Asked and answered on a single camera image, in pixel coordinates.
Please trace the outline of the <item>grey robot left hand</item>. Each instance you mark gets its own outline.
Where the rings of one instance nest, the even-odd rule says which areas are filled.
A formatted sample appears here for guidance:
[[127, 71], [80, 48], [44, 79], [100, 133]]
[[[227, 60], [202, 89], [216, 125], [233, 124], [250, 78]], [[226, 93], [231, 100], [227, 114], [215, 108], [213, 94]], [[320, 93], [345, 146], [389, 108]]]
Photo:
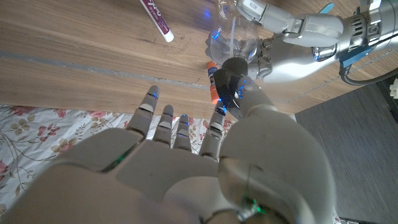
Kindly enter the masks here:
[[257, 64], [249, 76], [266, 83], [291, 82], [339, 62], [340, 75], [351, 85], [365, 85], [347, 77], [352, 64], [371, 52], [397, 47], [397, 1], [362, 1], [345, 19], [323, 8], [318, 14], [293, 16], [262, 1], [243, 0], [238, 12], [273, 32], [264, 39]]

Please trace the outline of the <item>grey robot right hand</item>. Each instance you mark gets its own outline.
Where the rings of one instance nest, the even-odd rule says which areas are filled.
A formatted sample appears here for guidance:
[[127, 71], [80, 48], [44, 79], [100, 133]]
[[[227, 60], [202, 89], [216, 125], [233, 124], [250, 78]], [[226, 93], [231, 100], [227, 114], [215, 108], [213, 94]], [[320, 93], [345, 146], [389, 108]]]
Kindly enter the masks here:
[[249, 77], [229, 89], [243, 118], [223, 134], [218, 108], [194, 154], [186, 116], [171, 134], [171, 106], [147, 138], [151, 87], [126, 128], [57, 156], [1, 222], [331, 223], [335, 182], [321, 145]]

